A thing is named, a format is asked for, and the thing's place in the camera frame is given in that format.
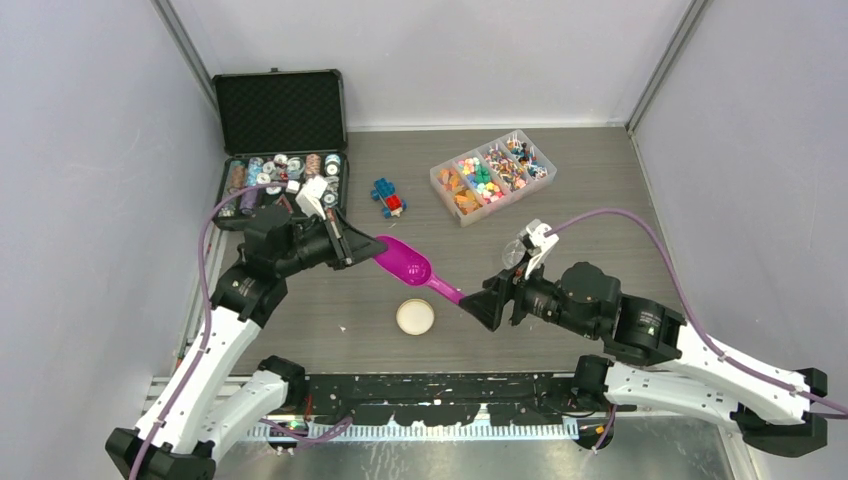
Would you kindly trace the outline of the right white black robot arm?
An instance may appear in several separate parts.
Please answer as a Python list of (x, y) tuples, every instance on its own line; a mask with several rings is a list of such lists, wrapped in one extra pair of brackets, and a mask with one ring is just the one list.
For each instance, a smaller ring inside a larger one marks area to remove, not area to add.
[(828, 422), (811, 410), (811, 395), (826, 392), (816, 368), (784, 370), (754, 361), (734, 367), (734, 349), (707, 343), (692, 322), (656, 301), (621, 291), (620, 281), (578, 262), (558, 281), (523, 266), (487, 279), (459, 306), (490, 331), (506, 304), (512, 326), (532, 315), (603, 344), (601, 355), (583, 355), (568, 395), (579, 408), (611, 410), (637, 405), (708, 421), (737, 432), (750, 447), (798, 458), (825, 447)]

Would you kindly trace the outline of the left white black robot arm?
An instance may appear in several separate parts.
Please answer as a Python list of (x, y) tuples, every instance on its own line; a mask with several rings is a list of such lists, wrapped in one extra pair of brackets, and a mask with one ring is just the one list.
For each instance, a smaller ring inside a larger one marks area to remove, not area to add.
[(266, 206), (243, 233), (239, 259), (210, 294), (188, 358), (136, 425), (107, 439), (106, 452), (126, 479), (211, 479), (263, 417), (298, 412), (307, 398), (305, 370), (277, 356), (228, 399), (215, 399), (287, 295), (289, 277), (321, 264), (342, 270), (388, 249), (333, 211), (295, 221), (286, 207)]

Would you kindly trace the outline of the clear plastic jar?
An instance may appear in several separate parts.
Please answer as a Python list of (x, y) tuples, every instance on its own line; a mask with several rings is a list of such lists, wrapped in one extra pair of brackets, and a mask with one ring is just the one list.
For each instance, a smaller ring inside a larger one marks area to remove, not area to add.
[(520, 239), (513, 239), (503, 249), (501, 260), (505, 269), (519, 265), (526, 254), (526, 247)]

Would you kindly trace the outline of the magenta plastic scoop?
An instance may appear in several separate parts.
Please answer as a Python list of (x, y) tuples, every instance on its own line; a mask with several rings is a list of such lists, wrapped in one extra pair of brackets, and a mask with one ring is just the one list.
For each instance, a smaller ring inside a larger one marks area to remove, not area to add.
[(375, 256), (374, 260), (401, 283), (415, 288), (429, 288), (456, 305), (464, 298), (459, 289), (435, 273), (425, 255), (392, 236), (378, 235), (376, 239), (384, 243), (387, 249)]

